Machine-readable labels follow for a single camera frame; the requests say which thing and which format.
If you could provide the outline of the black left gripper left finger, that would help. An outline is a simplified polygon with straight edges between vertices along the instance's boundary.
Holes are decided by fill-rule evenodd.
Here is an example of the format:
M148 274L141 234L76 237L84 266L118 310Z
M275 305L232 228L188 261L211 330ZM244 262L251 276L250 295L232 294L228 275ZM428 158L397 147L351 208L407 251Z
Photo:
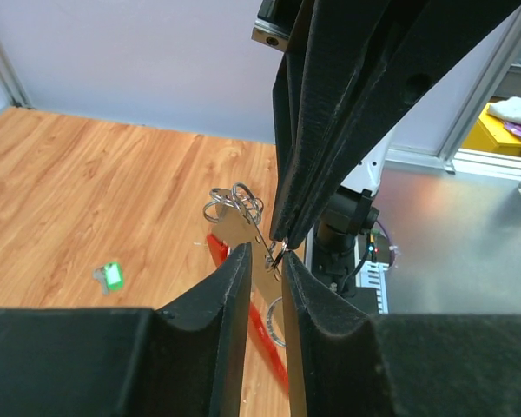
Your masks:
M246 255L162 308L0 308L0 416L236 416Z

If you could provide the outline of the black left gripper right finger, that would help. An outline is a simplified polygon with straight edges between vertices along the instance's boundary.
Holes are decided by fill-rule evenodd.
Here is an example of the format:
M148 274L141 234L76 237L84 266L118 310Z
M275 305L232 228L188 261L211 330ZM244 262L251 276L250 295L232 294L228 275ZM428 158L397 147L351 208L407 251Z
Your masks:
M366 314L281 263L294 416L521 416L521 315Z

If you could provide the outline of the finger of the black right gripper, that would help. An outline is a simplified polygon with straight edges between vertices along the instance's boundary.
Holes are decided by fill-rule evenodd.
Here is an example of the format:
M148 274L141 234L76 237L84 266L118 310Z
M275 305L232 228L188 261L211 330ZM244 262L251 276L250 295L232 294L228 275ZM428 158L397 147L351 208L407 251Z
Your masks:
M314 222L383 136L519 7L505 0L315 2Z
M314 223L309 190L317 167L317 3L292 1L292 24L272 91L278 186L270 238L301 241Z

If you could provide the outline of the red-handled metal key organizer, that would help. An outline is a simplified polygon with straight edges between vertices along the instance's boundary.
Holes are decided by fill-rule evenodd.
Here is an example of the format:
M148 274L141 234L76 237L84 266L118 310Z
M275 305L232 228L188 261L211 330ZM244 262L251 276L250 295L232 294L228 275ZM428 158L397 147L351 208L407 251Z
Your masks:
M275 267L274 246L266 243L260 231L263 210L263 201L237 182L228 189L211 189L202 213L211 223L207 244L215 266L221 266L236 249L245 251L248 287L268 305L263 314L255 301L248 303L247 333L275 382L287 394L287 366L279 353L286 344L278 335L284 325L283 313L277 308L281 275Z

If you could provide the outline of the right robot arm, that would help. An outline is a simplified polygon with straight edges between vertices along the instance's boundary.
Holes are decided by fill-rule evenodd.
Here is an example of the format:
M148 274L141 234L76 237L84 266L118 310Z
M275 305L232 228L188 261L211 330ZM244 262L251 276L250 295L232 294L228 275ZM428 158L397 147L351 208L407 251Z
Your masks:
M386 135L517 1L276 1L260 16L288 34L273 86L278 185L270 236L286 249L310 230L340 295L346 261L373 227Z

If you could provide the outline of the green tagged key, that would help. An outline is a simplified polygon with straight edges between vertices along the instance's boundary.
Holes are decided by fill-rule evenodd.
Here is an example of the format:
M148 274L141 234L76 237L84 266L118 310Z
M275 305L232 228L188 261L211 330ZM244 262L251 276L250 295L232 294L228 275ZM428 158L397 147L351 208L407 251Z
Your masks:
M122 267L117 261L109 262L99 268L95 268L92 272L92 277L101 285L104 295L119 291L124 286Z

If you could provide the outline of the yellow storage bin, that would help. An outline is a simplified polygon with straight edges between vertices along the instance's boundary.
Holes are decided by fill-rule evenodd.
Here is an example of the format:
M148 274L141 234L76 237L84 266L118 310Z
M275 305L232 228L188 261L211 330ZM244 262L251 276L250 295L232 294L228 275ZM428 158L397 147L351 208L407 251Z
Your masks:
M488 114L490 105L491 103L487 103L483 107L461 148L505 156L521 156L521 139L507 130L500 119Z

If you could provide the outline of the white cloth bundle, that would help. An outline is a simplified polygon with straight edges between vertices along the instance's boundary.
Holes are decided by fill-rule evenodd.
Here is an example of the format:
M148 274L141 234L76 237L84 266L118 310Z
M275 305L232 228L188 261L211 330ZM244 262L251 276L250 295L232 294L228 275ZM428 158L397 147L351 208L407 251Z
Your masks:
M521 125L521 96L513 96L507 100L489 105L487 113L505 121Z

